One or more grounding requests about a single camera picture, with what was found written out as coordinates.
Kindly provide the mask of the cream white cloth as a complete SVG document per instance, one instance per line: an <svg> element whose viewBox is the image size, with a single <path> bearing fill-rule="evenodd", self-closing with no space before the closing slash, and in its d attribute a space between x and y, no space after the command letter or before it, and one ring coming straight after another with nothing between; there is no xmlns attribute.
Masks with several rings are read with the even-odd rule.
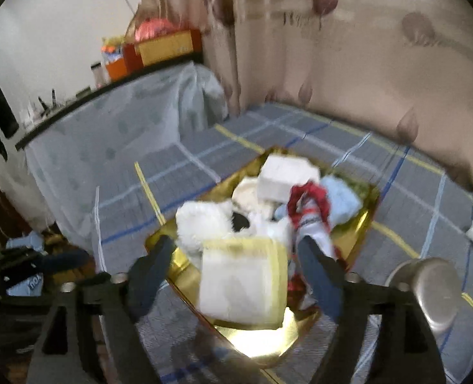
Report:
<svg viewBox="0 0 473 384"><path fill-rule="evenodd" d="M253 212L268 220L274 217L274 202L258 198L257 177L244 177L233 191L231 199L244 214Z"/></svg>

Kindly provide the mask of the red white printed cloth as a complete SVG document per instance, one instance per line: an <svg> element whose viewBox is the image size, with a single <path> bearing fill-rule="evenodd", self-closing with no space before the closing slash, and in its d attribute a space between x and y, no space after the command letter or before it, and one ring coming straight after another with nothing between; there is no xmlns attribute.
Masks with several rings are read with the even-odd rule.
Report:
<svg viewBox="0 0 473 384"><path fill-rule="evenodd" d="M308 181L303 186L293 186L287 203L289 219L295 231L295 251L303 237L309 236L318 244L321 251L334 260L338 252L330 238L328 223L330 204L327 191L317 183Z"/></svg>

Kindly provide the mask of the light blue folded towel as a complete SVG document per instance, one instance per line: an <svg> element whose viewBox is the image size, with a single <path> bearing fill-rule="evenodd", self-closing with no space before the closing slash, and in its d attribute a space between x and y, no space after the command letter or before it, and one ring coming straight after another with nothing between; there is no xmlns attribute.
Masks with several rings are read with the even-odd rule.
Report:
<svg viewBox="0 0 473 384"><path fill-rule="evenodd" d="M362 209L362 200L342 179L327 175L321 179L320 185L327 191L330 204L328 223L331 229L346 224Z"/></svg>

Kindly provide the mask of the gold red tin box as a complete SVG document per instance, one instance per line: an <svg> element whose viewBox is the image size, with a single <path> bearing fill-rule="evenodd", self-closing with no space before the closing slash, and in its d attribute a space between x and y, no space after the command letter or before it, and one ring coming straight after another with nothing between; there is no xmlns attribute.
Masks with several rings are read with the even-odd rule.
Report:
<svg viewBox="0 0 473 384"><path fill-rule="evenodd" d="M379 188L366 181L352 179L343 172L333 174L344 180L363 201L362 210L345 224L339 225L331 234L342 257L351 265L360 253L364 238L372 225L373 215L379 204ZM279 246L271 240L261 244L264 246L262 251L256 249L256 242L251 242L236 256L261 258L267 264L266 273L274 286L272 299L284 310L283 316L274 318L281 320L281 325L224 323L202 314L197 309L202 274L179 249L172 254L166 280L200 322L229 348L253 360L258 368L271 368L307 335L321 316L321 311L318 308L309 308L304 312L294 313L287 306L287 299L292 294L287 290L286 253L281 252Z"/></svg>

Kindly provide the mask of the grey plaid bed sheet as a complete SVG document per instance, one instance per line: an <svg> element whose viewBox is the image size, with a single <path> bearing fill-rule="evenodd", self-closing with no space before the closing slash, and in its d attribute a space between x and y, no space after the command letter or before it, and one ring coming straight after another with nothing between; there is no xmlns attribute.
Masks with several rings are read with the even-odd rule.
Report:
<svg viewBox="0 0 473 384"><path fill-rule="evenodd" d="M134 340L160 382L371 382L398 337L401 381L473 383L473 194L413 148L268 103L124 154L93 225L102 270L154 269Z"/></svg>

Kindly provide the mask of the stainless steel bowl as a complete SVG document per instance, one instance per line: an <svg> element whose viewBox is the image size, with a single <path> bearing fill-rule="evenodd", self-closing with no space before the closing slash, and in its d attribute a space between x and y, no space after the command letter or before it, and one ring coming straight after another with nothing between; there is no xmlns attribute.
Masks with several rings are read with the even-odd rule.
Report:
<svg viewBox="0 0 473 384"><path fill-rule="evenodd" d="M457 270L442 258L415 258L398 265L385 285L406 284L413 292L433 334L448 331L459 310L461 281Z"/></svg>

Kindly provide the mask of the grey cloth covered table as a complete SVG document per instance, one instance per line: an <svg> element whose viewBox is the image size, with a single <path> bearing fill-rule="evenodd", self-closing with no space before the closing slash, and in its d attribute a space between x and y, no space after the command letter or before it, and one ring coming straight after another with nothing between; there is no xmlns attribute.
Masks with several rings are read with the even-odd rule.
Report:
<svg viewBox="0 0 473 384"><path fill-rule="evenodd" d="M106 173L228 116L216 75L181 62L88 96L37 127L21 146L58 228L88 249L95 191Z"/></svg>

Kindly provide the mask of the orange snack package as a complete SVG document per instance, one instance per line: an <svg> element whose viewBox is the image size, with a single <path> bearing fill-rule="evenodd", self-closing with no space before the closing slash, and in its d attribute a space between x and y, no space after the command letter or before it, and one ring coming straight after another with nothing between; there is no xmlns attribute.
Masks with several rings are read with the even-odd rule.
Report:
<svg viewBox="0 0 473 384"><path fill-rule="evenodd" d="M124 36L111 36L102 38L102 58L111 82L123 79L128 74L123 55L124 44Z"/></svg>

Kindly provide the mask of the yellow red gift box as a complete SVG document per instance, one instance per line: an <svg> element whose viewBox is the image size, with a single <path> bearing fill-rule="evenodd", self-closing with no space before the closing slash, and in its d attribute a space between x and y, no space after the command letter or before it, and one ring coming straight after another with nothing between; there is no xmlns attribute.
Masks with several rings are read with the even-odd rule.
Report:
<svg viewBox="0 0 473 384"><path fill-rule="evenodd" d="M184 28L166 18L143 21L135 29L134 38L144 66L202 53L202 35L198 29Z"/></svg>

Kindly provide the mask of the beige leaf print curtain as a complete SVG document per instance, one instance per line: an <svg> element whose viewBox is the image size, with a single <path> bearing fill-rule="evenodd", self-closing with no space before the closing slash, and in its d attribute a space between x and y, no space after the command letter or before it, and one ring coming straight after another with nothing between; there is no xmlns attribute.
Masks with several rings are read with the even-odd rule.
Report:
<svg viewBox="0 0 473 384"><path fill-rule="evenodd" d="M412 145L473 192L473 0L141 0L202 33L232 113L278 101Z"/></svg>

